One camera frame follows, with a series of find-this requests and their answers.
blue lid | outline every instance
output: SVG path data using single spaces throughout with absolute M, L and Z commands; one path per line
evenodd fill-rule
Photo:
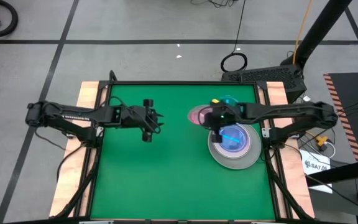
M 239 101 L 236 100 L 233 96 L 229 96 L 229 95 L 226 95 L 226 96 L 222 96 L 219 98 L 219 101 L 223 101 L 231 106 L 235 106 L 236 103 L 238 103 Z
M 248 143 L 246 131 L 236 124 L 223 127 L 219 134 L 223 137 L 223 141 L 219 145 L 229 152 L 238 152 Z

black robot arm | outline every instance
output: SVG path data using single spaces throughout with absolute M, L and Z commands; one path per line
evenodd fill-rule
M 223 126 L 236 123 L 255 124 L 272 118 L 296 118 L 294 123 L 284 128 L 270 128 L 268 133 L 263 134 L 269 146 L 283 147 L 289 137 L 302 134 L 311 128 L 331 128 L 338 119 L 334 108 L 323 102 L 277 106 L 237 103 L 231 106 L 223 101 L 213 101 L 209 107 L 212 112 L 204 115 L 204 123 L 201 125 L 214 132 L 213 142 L 222 142 L 219 130 Z
M 47 101 L 30 103 L 27 108 L 25 122 L 32 127 L 51 127 L 65 134 L 72 134 L 86 146 L 96 147 L 97 137 L 95 127 L 81 127 L 66 119 L 94 121 L 96 127 L 106 128 L 140 128 L 142 139 L 151 142 L 152 134 L 159 133 L 162 123 L 154 109 L 152 100 L 144 100 L 143 106 L 104 106 L 99 109 L 89 109 L 76 106 L 60 105 Z

black metal frame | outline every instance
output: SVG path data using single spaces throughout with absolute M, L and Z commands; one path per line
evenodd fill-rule
M 262 92 L 264 93 L 265 104 L 270 105 L 269 93 L 267 92 L 267 90 L 264 90 L 264 89 L 262 89 Z M 273 122 L 272 119 L 269 119 L 268 123 L 269 123 L 269 126 L 271 128 L 274 127 L 274 122 Z M 275 158 L 276 158 L 275 162 L 276 162 L 276 165 L 277 165 L 278 176 L 280 177 L 280 180 L 283 182 L 283 184 L 285 186 L 287 186 L 287 182 L 285 181 L 285 174 L 284 174 L 284 169 L 283 169 L 283 163 L 282 163 L 282 160 L 281 160 L 280 150 L 277 150 L 275 152 Z M 285 207 L 285 215 L 287 216 L 287 218 L 293 218 L 290 204 L 288 203 L 288 201 L 284 197 L 283 197 L 283 200 L 284 200 L 284 207 Z
M 327 5 L 321 11 L 316 21 L 311 26 L 305 38 L 296 51 L 295 63 L 299 65 L 301 69 L 305 66 L 306 61 L 313 53 L 315 48 L 324 39 L 328 31 L 336 23 L 342 13 L 347 9 L 352 0 L 329 0 Z M 291 65 L 293 55 L 286 58 L 280 65 Z
M 248 86 L 251 85 L 254 88 L 255 102 L 260 103 L 258 86 L 257 86 L 256 82 L 233 83 L 233 82 L 220 82 L 220 81 L 208 81 L 208 82 L 204 82 L 204 81 L 113 81 L 113 82 L 99 81 L 98 93 L 97 93 L 97 99 L 96 99 L 95 106 L 100 105 L 102 90 L 106 86 L 107 86 L 107 93 L 106 93 L 106 97 L 105 97 L 104 101 L 106 102 L 106 105 L 109 104 L 109 97 L 111 96 L 112 87 L 114 85 L 230 85 L 230 86 L 231 85 L 233 85 L 233 86 L 235 86 L 235 85 L 248 85 Z M 269 97 L 267 95 L 267 92 L 264 92 L 264 96 L 265 96 L 266 104 L 269 103 Z M 101 150 L 102 150 L 101 147 L 96 150 L 99 150 L 98 155 L 100 157 Z M 80 184 L 82 184 L 83 179 L 86 176 L 86 171 L 88 170 L 90 153 L 91 153 L 91 149 L 87 149 L 86 157 L 85 157 L 86 160 L 84 161 L 84 165 L 83 165 L 83 169 L 82 169 L 82 173 L 81 173 Z M 279 175 L 282 178 L 282 181 L 285 183 L 285 179 L 284 179 L 284 175 L 283 175 L 283 167 L 282 167 L 281 161 L 277 163 L 277 167 L 279 170 Z M 89 198 L 88 198 L 88 203 L 87 203 L 87 208 L 86 208 L 86 216 L 90 216 L 90 214 L 91 214 L 91 209 L 92 209 L 92 204 L 93 204 L 92 202 L 93 202 L 93 197 L 94 197 L 94 188 L 96 185 L 97 177 L 98 177 L 98 173 L 96 173 L 95 178 L 92 180 L 91 186 L 89 189 Z M 277 220 L 277 219 L 281 218 L 280 211 L 279 211 L 280 208 L 278 207 L 275 184 L 274 184 L 274 181 L 271 178 L 271 175 L 269 174 L 269 172 L 268 172 L 268 181 L 269 181 L 269 186 L 270 186 L 270 192 L 272 194 L 273 211 L 275 214 L 275 219 Z M 80 210 L 80 206 L 81 206 L 80 203 L 81 203 L 81 200 L 79 200 L 77 203 L 75 212 L 76 211 L 78 211 L 78 212 L 76 212 L 75 215 L 79 214 L 79 210 Z M 287 212 L 287 216 L 292 217 L 291 212 Z

white label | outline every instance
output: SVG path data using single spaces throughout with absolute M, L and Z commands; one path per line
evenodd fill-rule
M 302 154 L 302 165 L 303 165 L 303 170 L 306 174 L 310 175 L 310 174 L 314 174 L 317 172 L 321 172 L 324 170 L 329 170 L 331 168 L 330 163 L 329 163 L 329 158 L 326 156 L 322 156 L 316 153 L 312 153 L 312 155 L 315 156 L 315 159 L 313 156 L 310 155 L 309 152 L 305 151 L 305 150 L 300 150 L 301 154 Z M 333 190 L 331 190 L 329 187 L 325 186 L 325 185 L 320 185 L 320 186 L 314 186 L 314 187 L 309 187 L 310 189 L 313 190 L 319 190 L 322 192 L 326 192 L 326 193 L 333 193 Z
M 308 101 L 310 101 L 310 100 L 311 100 L 311 98 L 308 97 L 308 96 L 303 97 L 303 101 L 305 101 L 305 102 L 308 102 Z

green mat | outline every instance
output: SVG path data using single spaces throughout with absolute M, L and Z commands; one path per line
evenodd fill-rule
M 219 165 L 208 151 L 208 131 L 187 118 L 224 95 L 254 103 L 253 86 L 116 85 L 113 95 L 127 105 L 153 99 L 165 124 L 152 143 L 142 142 L 139 129 L 106 130 L 91 218 L 274 220 L 265 164 Z

